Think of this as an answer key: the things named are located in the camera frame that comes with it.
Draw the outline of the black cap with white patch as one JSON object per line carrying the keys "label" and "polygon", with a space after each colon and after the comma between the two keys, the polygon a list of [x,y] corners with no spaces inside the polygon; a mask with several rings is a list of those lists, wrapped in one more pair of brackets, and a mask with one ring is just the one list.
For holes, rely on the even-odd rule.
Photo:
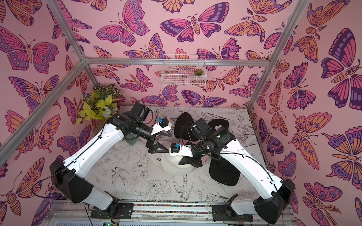
{"label": "black cap with white patch", "polygon": [[225,119],[213,119],[213,120],[208,122],[208,125],[210,127],[214,128],[215,130],[218,130],[221,127],[224,127],[226,129],[228,129],[230,124]]}

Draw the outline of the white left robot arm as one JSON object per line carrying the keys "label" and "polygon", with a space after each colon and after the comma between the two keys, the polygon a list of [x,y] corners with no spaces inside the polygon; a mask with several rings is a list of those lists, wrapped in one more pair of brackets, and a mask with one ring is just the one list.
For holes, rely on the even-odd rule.
{"label": "white left robot arm", "polygon": [[146,148],[152,153],[167,153],[169,150],[155,141],[156,135],[172,127],[167,118],[159,118],[152,127],[145,124],[150,109],[137,102],[125,113],[110,117],[102,130],[78,152],[63,162],[50,165],[52,184],[71,202],[92,205],[112,217],[117,212],[118,199],[95,187],[85,177],[95,163],[117,142],[132,134],[146,139]]}

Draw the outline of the plain black cap back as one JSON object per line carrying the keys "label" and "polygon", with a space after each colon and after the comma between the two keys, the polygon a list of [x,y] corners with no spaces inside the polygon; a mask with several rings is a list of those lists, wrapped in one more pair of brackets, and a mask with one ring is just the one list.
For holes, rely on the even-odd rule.
{"label": "plain black cap back", "polygon": [[190,127],[194,124],[192,116],[184,112],[175,121],[174,135],[177,139],[188,141],[198,141],[200,138],[195,136]]}

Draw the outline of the white Colorado cap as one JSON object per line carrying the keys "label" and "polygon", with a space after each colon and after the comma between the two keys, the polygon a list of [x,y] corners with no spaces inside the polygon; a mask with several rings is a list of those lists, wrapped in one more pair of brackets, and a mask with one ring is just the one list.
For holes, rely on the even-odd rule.
{"label": "white Colorado cap", "polygon": [[147,166],[147,177],[150,179],[166,180],[167,174],[161,164],[161,154],[151,154]]}

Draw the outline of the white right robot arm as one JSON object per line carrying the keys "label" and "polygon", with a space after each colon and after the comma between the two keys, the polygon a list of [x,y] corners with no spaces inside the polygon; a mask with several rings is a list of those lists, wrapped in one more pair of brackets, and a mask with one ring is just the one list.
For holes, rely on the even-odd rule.
{"label": "white right robot arm", "polygon": [[208,155],[215,161],[226,160],[234,166],[255,188],[257,195],[229,200],[229,208],[237,215],[258,214],[265,222],[276,224],[290,204],[295,184],[281,179],[267,170],[240,144],[225,127],[215,129],[199,119],[186,132],[192,132],[200,141],[196,144],[173,143],[170,153],[182,156],[180,165],[202,167],[202,157]]}

